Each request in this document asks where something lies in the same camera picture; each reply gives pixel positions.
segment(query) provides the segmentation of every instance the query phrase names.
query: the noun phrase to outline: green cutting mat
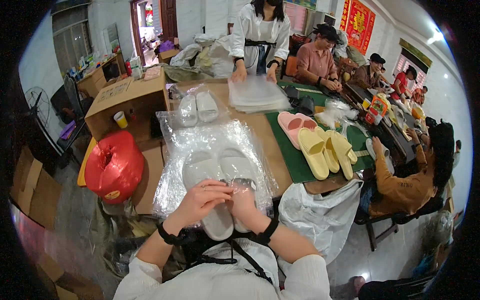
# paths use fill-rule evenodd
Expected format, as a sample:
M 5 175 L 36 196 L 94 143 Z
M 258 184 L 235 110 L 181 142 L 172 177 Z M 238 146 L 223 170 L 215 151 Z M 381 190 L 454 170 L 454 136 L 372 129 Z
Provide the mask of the green cutting mat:
M 279 82 L 278 85 L 282 87 L 286 85 L 293 85 L 294 87 L 297 87 L 297 88 L 318 90 L 314 86 L 304 85 L 304 84 Z M 300 96 L 305 96 L 305 95 L 312 97 L 315 101 L 316 106 L 325 106 L 325 100 L 327 99 L 325 95 L 319 94 L 319 93 L 300 91 Z M 290 112 L 293 114 L 297 113 L 296 109 L 290 110 Z M 310 170 L 310 167 L 307 163 L 307 160 L 303 156 L 303 153 L 300 150 L 295 149 L 295 147 L 292 145 L 292 143 L 288 139 L 287 135 L 283 132 L 282 128 L 278 124 L 278 121 L 277 121 L 278 112 L 268 113 L 268 114 L 265 114 L 265 116 L 268 122 L 270 123 L 270 126 L 272 127 L 273 134 L 276 138 L 278 146 L 280 147 L 280 151 L 282 152 L 283 159 L 285 160 L 285 164 L 287 165 L 288 171 L 290 172 L 290 176 L 292 177 L 293 182 L 302 183 L 302 182 L 317 180 L 315 176 L 313 176 L 312 171 Z M 328 130 L 328 128 L 322 124 L 319 124 L 319 126 L 322 127 L 324 130 Z M 347 139 L 352 145 L 353 151 L 355 152 L 361 151 L 361 150 L 367 150 L 367 147 L 365 146 L 365 141 L 367 140 L 367 138 L 372 138 L 370 134 L 368 135 L 369 137 L 366 137 L 361 132 L 361 130 L 358 129 L 357 127 L 349 126 L 347 128 Z M 374 166 L 374 161 L 370 156 L 361 156 L 358 158 L 357 163 L 355 165 L 352 165 L 352 169 L 354 172 L 356 172 L 356 171 L 372 168 L 373 166 Z M 338 173 L 330 172 L 328 177 L 341 175 L 341 174 L 342 174 L 342 171 L 340 169 Z

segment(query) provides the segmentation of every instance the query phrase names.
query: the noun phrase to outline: face mask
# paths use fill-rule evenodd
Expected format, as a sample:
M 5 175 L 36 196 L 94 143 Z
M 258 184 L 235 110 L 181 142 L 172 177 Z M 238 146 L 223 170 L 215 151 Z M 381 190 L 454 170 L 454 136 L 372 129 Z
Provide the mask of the face mask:
M 267 3 L 271 6 L 281 5 L 283 0 L 267 0 Z

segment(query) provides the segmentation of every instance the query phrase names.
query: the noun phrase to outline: orange sweatshirt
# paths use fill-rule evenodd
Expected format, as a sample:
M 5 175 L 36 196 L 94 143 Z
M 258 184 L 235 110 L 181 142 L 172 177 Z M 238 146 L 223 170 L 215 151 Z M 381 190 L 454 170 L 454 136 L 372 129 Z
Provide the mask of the orange sweatshirt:
M 393 176 L 385 163 L 385 156 L 378 155 L 375 161 L 377 189 L 383 198 L 371 203 L 370 216 L 382 216 L 405 212 L 412 215 L 435 196 L 433 177 L 426 175 L 427 160 L 421 145 L 417 146 L 417 163 L 420 172 L 406 178 Z

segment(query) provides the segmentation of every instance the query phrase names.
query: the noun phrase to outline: fire extinguisher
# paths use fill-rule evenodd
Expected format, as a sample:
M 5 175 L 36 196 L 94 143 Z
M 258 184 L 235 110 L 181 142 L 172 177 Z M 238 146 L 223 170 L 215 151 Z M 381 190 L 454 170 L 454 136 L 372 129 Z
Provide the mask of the fire extinguisher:
M 131 76 L 132 75 L 132 68 L 130 67 L 130 60 L 127 60 L 125 63 L 125 67 L 127 68 L 127 75 Z

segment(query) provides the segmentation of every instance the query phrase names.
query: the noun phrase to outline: air conditioner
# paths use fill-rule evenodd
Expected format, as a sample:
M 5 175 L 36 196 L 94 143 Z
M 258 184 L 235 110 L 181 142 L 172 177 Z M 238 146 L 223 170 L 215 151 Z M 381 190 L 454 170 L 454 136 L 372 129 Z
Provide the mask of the air conditioner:
M 335 26 L 335 22 L 335 17 L 327 14 L 326 12 L 309 11 L 307 16 L 307 24 L 305 26 L 305 31 L 303 32 L 303 34 L 315 40 L 315 35 L 313 35 L 312 32 L 313 28 L 316 27 L 317 24 L 327 23 L 331 26 Z

